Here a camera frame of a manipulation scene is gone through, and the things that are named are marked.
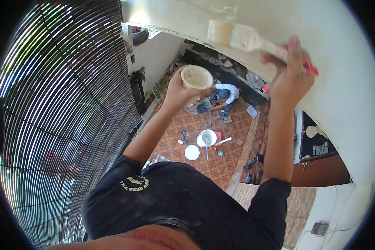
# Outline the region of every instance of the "electrical box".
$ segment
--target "electrical box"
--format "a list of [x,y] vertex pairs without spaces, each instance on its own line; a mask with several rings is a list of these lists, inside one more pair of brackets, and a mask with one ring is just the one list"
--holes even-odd
[[328,229],[328,223],[315,223],[313,226],[313,229],[311,230],[312,234],[324,236],[326,233],[326,230]]

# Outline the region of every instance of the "person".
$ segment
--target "person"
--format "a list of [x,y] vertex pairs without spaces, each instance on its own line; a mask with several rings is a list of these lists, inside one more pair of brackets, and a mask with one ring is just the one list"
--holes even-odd
[[290,37],[285,46],[287,66],[261,54],[261,62],[275,64],[277,73],[264,173],[248,211],[188,164],[155,163],[140,174],[174,115],[200,94],[182,87],[179,68],[162,108],[88,195],[82,221],[93,240],[48,249],[281,249],[293,173],[294,108],[314,83],[301,72],[298,38]]
[[214,111],[217,109],[223,109],[225,112],[231,111],[231,109],[237,103],[240,92],[239,89],[232,84],[221,83],[217,81],[217,84],[213,84],[210,89],[215,90],[215,94],[210,96],[211,100],[222,100],[222,103],[218,106],[213,106],[208,111]]

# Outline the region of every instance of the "potted plant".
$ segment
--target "potted plant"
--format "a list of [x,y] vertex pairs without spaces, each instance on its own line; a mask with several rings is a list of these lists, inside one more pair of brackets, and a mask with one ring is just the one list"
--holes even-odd
[[146,28],[132,26],[133,45],[144,43],[149,38],[149,31]]

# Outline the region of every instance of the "jeans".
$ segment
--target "jeans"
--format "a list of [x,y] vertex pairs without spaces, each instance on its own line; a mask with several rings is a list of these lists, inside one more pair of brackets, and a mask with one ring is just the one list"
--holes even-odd
[[[226,98],[228,98],[228,96],[229,96],[229,90],[221,90],[221,89],[216,89],[215,90],[215,95],[213,95],[213,98],[212,99],[210,99],[210,100],[215,100],[215,99],[217,99],[216,98],[216,95],[219,95],[219,97],[220,97],[220,99],[226,99]],[[230,104],[228,104],[226,107],[224,107],[223,108],[223,110],[225,111],[225,112],[229,112],[229,111],[231,111],[231,109],[235,106],[235,104],[237,103],[237,101],[238,101],[239,99],[235,99],[233,102],[231,102]]]

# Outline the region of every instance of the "white shirt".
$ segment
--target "white shirt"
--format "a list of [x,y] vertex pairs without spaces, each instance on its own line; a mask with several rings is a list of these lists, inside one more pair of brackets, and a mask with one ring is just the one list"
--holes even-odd
[[219,83],[215,84],[215,88],[220,90],[229,90],[228,99],[226,99],[226,103],[231,104],[235,99],[238,99],[240,96],[239,90],[235,85],[227,84],[227,83]]

